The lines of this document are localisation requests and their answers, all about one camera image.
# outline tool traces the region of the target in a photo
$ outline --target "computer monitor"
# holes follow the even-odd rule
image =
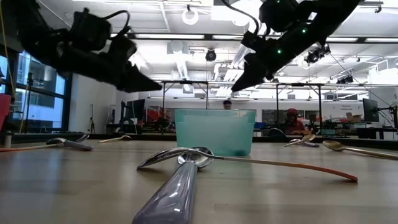
[[[379,122],[379,112],[377,101],[363,99],[363,111],[366,122]]]

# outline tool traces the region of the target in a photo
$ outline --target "spoon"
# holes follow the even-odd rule
[[[295,142],[291,142],[291,143],[289,143],[289,144],[286,144],[285,147],[287,147],[287,146],[293,146],[293,145],[295,145],[295,144],[300,144],[301,142],[310,142],[310,141],[314,140],[315,137],[316,137],[316,135],[314,135],[314,134],[309,134],[309,135],[304,136],[304,137],[303,137],[301,140],[299,140],[299,141],[295,141]]]
[[[204,153],[212,154],[206,148]],[[132,224],[190,223],[197,171],[213,159],[198,154],[182,154],[181,165],[134,217]]]
[[[249,162],[249,163],[255,163],[255,164],[267,164],[267,165],[275,165],[275,166],[286,166],[286,167],[296,167],[296,168],[302,168],[302,169],[310,169],[310,170],[317,170],[320,172],[326,172],[329,174],[335,174],[340,177],[345,177],[347,179],[353,180],[355,182],[358,181],[358,178],[349,174],[346,174],[344,172],[340,172],[337,170],[332,170],[332,169],[327,169],[323,167],[317,167],[317,166],[312,166],[308,164],[299,164],[299,163],[292,163],[292,162],[276,162],[276,161],[263,161],[263,160],[255,160],[255,159],[243,159],[243,158],[235,158],[235,157],[221,157],[221,156],[214,156],[213,154],[208,154],[203,151],[210,151],[209,149],[202,149],[202,147],[196,147],[194,149],[191,148],[186,148],[186,147],[178,147],[174,149],[168,149],[162,152],[159,152],[147,160],[145,160],[143,163],[141,163],[137,169],[141,169],[143,167],[156,164],[158,162],[164,161],[166,159],[170,159],[173,157],[176,157],[180,154],[183,154],[181,156],[181,159],[185,158],[185,154],[199,154],[201,156],[195,157],[195,160],[201,159],[201,157],[207,157],[210,159],[219,159],[219,160],[225,160],[225,161],[235,161],[235,162]]]
[[[128,140],[131,140],[131,137],[127,136],[127,135],[123,135],[120,138],[112,138],[112,139],[102,140],[102,141],[99,141],[98,143],[106,143],[106,142],[118,141],[118,140],[128,141]]]
[[[63,144],[64,146],[75,147],[81,149],[82,151],[92,151],[94,149],[93,146],[86,146],[84,144],[80,144],[78,142],[69,141],[64,138],[53,138],[47,141],[47,145],[53,144]]]
[[[293,139],[293,140],[290,141],[290,143],[292,143],[292,142],[297,142],[297,141],[301,141],[301,140],[299,140],[299,139]],[[301,145],[303,145],[303,146],[308,146],[308,147],[319,147],[318,144],[310,143],[310,142],[301,142]]]
[[[75,142],[82,142],[86,139],[88,139],[90,135],[89,134],[84,134],[82,137],[77,139]],[[20,148],[0,148],[0,152],[14,152],[14,151],[25,151],[25,150],[33,150],[33,149],[43,149],[43,148],[48,148],[48,147],[55,147],[55,146],[62,146],[62,143],[56,143],[56,144],[49,144],[49,145],[44,145],[44,146],[30,146],[30,147],[20,147]]]
[[[336,152],[348,150],[348,151],[352,151],[352,152],[367,154],[370,156],[377,156],[377,157],[383,157],[383,158],[387,158],[387,159],[397,159],[398,160],[398,156],[381,153],[381,152],[372,152],[372,151],[367,151],[367,150],[362,150],[362,149],[353,149],[353,148],[346,147],[342,143],[336,142],[336,141],[324,141],[323,145],[328,147],[331,150],[336,151]]]

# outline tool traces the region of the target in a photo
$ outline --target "spoon handle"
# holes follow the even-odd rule
[[[275,165],[275,166],[286,166],[286,167],[296,167],[296,168],[302,168],[302,169],[310,169],[310,170],[317,170],[320,172],[326,172],[329,174],[335,174],[340,177],[345,177],[347,179],[353,180],[355,182],[358,181],[358,178],[346,174],[344,172],[340,172],[337,170],[332,170],[332,169],[327,169],[324,167],[317,167],[317,166],[312,166],[312,165],[307,165],[307,164],[298,164],[298,163],[293,163],[293,162],[275,162],[275,161],[263,161],[263,160],[256,160],[256,159],[242,159],[242,158],[234,158],[234,157],[220,157],[220,156],[208,156],[213,159],[222,159],[226,161],[235,161],[235,162],[249,162],[249,163],[255,163],[255,164],[266,164],[266,165]]]
[[[24,151],[24,150],[33,150],[33,149],[43,149],[48,147],[55,147],[61,146],[61,144],[51,144],[51,145],[44,145],[44,146],[31,146],[31,147],[21,147],[21,148],[0,148],[0,152],[17,152],[17,151]]]
[[[112,138],[112,139],[107,139],[107,140],[102,140],[99,141],[98,143],[106,143],[106,142],[111,142],[111,141],[117,141],[117,140],[122,140],[123,137],[120,138]]]
[[[383,157],[387,159],[395,159],[398,160],[398,156],[394,156],[391,154],[386,154],[386,153],[381,153],[381,152],[372,152],[372,151],[367,151],[367,150],[362,150],[362,149],[353,149],[353,148],[347,148],[345,147],[344,150],[351,151],[351,152],[357,152],[357,153],[362,153],[370,156],[377,156],[377,157]]]
[[[132,224],[189,224],[197,171],[192,161],[182,164],[138,211]]]
[[[295,144],[300,144],[301,142],[304,142],[304,140],[299,140],[299,141],[297,141],[297,142],[292,142],[292,143],[286,144],[285,147],[287,147],[287,146],[293,146],[293,145],[295,145]]]

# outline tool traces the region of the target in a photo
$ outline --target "workbench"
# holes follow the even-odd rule
[[[176,142],[96,142],[84,142],[93,152],[0,153],[0,223],[131,223],[177,163],[171,159],[139,172],[137,165]],[[398,161],[283,145],[253,143],[250,157],[336,169],[359,182],[313,170],[214,161],[198,173],[191,223],[398,223]]]

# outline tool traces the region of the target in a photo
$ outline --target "translucent plastic container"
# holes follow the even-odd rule
[[[175,110],[178,147],[206,147],[216,156],[251,152],[255,111]]]

